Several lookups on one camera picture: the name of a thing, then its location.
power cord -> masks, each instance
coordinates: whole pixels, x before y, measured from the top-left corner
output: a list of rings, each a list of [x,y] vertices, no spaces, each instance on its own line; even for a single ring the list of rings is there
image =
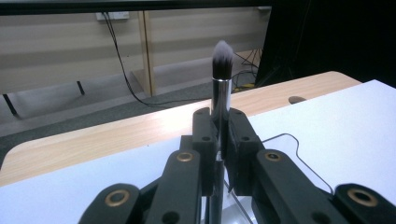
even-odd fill
[[[297,139],[294,135],[292,135],[292,134],[290,134],[290,133],[281,133],[281,134],[279,134],[279,135],[277,135],[277,136],[274,136],[274,137],[271,137],[271,138],[268,138],[268,139],[263,140],[262,143],[264,144],[264,143],[266,143],[266,142],[268,142],[268,141],[271,141],[271,140],[273,140],[273,139],[277,139],[277,138],[282,137],[282,136],[284,136],[284,135],[288,135],[288,136],[290,136],[291,138],[293,138],[293,139],[296,141],[296,144],[297,144],[297,147],[296,147],[296,156],[297,156],[297,159],[298,159],[300,162],[302,162],[309,170],[311,170],[311,172],[312,172],[313,174],[315,174],[321,181],[323,181],[323,183],[329,188],[330,194],[334,194],[334,190],[332,189],[332,186],[330,186],[330,184],[327,183],[320,175],[318,175],[318,174],[314,171],[314,169],[312,169],[303,159],[301,159],[301,157],[300,157],[299,154],[298,154],[298,153],[299,153],[300,142],[298,141],[298,139]]]
[[[122,59],[121,59],[121,56],[120,56],[119,45],[117,43],[116,33],[114,32],[114,28],[113,28],[113,24],[111,22],[110,16],[108,15],[108,12],[102,12],[102,14],[105,17],[107,28],[108,28],[108,30],[109,30],[109,32],[111,34],[111,37],[113,38],[114,46],[116,48],[117,56],[119,58],[120,65],[121,65],[121,68],[122,68],[122,73],[123,73],[123,76],[125,78],[125,83],[128,86],[129,92],[132,94],[132,96],[136,99],[137,102],[139,102],[139,103],[141,103],[143,105],[146,105],[146,106],[150,106],[150,107],[171,108],[171,106],[164,106],[164,105],[171,104],[171,103],[178,103],[178,102],[203,101],[203,100],[209,99],[209,98],[192,98],[192,99],[183,99],[183,100],[161,102],[161,103],[157,103],[157,104],[146,103],[146,102],[142,101],[141,99],[139,99],[136,96],[136,94],[134,93],[134,91],[132,89],[132,86],[131,86],[131,83],[129,82],[129,80],[128,80],[127,76],[126,76],[125,69],[124,69],[124,66],[123,66],[123,63],[122,63]]]
[[[244,58],[241,55],[235,53],[236,56],[238,56],[239,58],[243,59],[244,61],[241,62],[242,65],[250,65],[250,70],[243,70],[241,72],[239,72],[238,74],[235,74],[233,76],[233,90],[232,93],[234,92],[238,92],[238,91],[243,91],[243,90],[249,90],[249,89],[253,89],[254,88],[254,84],[243,84],[243,85],[239,85],[239,77],[241,75],[244,74],[251,74],[253,76],[253,78],[256,78],[257,73],[254,72],[254,68],[258,69],[258,66],[254,63],[251,63],[248,59],[253,55],[253,59],[252,61],[254,62],[254,60],[256,59],[257,54],[259,53],[260,58],[261,58],[261,52],[260,49],[253,49],[249,55]]]

floor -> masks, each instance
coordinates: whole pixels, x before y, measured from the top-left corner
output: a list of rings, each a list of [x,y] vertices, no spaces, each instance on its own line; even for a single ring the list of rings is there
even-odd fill
[[[175,63],[154,68],[157,94],[185,89],[207,83],[212,78],[211,58]],[[247,71],[239,78],[254,82],[251,69],[241,57],[234,56],[233,75]],[[128,74],[132,88],[140,99],[147,98],[132,74]],[[31,91],[9,93],[8,97],[18,111],[13,116],[6,101],[0,98],[0,137],[72,119],[95,111],[134,101],[122,75],[81,80],[85,95],[81,95],[77,83],[66,83]]]

white paper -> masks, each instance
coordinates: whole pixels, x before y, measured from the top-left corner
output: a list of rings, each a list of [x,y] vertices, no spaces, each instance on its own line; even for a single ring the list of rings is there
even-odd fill
[[[103,189],[145,187],[160,177],[180,138],[87,161],[0,188],[0,223],[78,223]]]
[[[332,189],[360,184],[396,204],[396,90],[392,87],[373,80],[249,120],[261,140],[282,133],[298,139],[299,157]],[[271,147],[282,150],[282,143]]]

black cable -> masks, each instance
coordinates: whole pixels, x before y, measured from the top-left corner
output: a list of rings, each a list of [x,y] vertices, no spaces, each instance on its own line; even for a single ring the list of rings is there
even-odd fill
[[[254,77],[254,78],[256,78],[256,77],[254,76],[254,73],[253,73],[253,66],[254,66],[254,67],[256,67],[256,68],[258,68],[258,67],[257,67],[257,65],[256,65],[256,64],[254,64],[254,60],[256,59],[256,54],[257,54],[257,51],[258,51],[258,49],[256,49],[256,51],[254,52],[254,55],[253,55],[253,60],[252,60],[251,66],[250,66],[250,69],[251,69],[251,75],[253,75],[253,77]]]
[[[294,54],[293,61],[296,60],[298,52],[300,51],[301,41],[303,39],[304,28],[305,28],[305,23],[306,23],[306,18],[308,17],[309,8],[311,8],[311,2],[312,2],[312,0],[309,0],[309,2],[307,3],[307,6],[306,6],[305,14],[304,14],[303,21],[301,24],[301,32],[300,32],[300,37],[299,37],[298,44],[297,44],[297,50]]]
[[[254,63],[251,63],[248,61],[248,58],[250,58],[250,56],[253,54],[253,52],[254,52],[254,49],[249,53],[249,55],[246,58],[242,57],[241,55],[239,55],[237,53],[235,53],[235,55],[244,60],[241,62],[241,64],[250,65],[250,66],[252,65],[252,66],[255,66],[256,68],[258,68]]]
[[[243,70],[231,77],[233,85],[234,85],[232,92],[235,92],[236,89],[240,88],[240,86],[238,86],[239,76],[243,75],[243,74],[251,74],[251,71]]]
[[[290,134],[290,133],[282,133],[282,134],[279,134],[279,135],[277,135],[277,136],[274,136],[274,137],[271,137],[271,138],[268,138],[268,139],[266,139],[266,140],[263,140],[262,141],[262,143],[265,143],[265,142],[268,142],[268,141],[270,141],[270,140],[273,140],[273,139],[276,139],[276,138],[278,138],[278,137],[281,137],[281,136],[283,136],[283,135],[288,135],[288,136],[290,136],[290,137],[292,137],[296,142],[297,142],[297,148],[296,148],[296,156],[297,156],[297,158],[300,160],[300,162],[302,162],[309,170],[311,170],[311,172],[312,173],[314,173],[321,181],[323,181],[323,183],[325,184],[325,185],[327,185],[327,187],[329,188],[329,190],[330,190],[330,194],[334,194],[334,190],[332,189],[332,187],[330,186],[330,184],[328,184],[320,175],[318,175],[305,161],[303,161],[301,158],[300,158],[300,156],[298,155],[298,149],[299,149],[299,146],[300,146],[300,142],[298,141],[298,139],[296,138],[296,137],[294,137],[292,134]]]
[[[131,86],[131,83],[129,82],[129,80],[128,80],[127,76],[126,76],[125,68],[123,66],[122,59],[121,59],[121,56],[120,56],[119,45],[118,45],[118,42],[117,42],[116,33],[114,32],[113,24],[112,24],[111,19],[110,19],[109,15],[108,15],[108,12],[103,12],[102,14],[105,17],[107,28],[108,28],[108,30],[109,30],[109,32],[111,34],[111,37],[113,38],[113,42],[114,42],[114,46],[116,48],[117,56],[118,56],[119,61],[120,61],[122,73],[123,73],[123,76],[125,78],[125,83],[126,83],[126,85],[128,87],[129,92],[136,99],[136,101],[138,101],[139,103],[141,103],[143,105],[150,106],[150,107],[171,108],[169,106],[163,106],[163,105],[171,104],[171,103],[177,103],[177,102],[186,102],[186,101],[203,101],[203,100],[209,99],[209,98],[192,98],[192,99],[183,99],[183,100],[161,102],[161,103],[157,103],[157,104],[150,104],[150,103],[146,103],[146,102],[143,102],[142,100],[140,100],[136,96],[136,94],[134,93],[134,91],[132,89],[132,86]]]

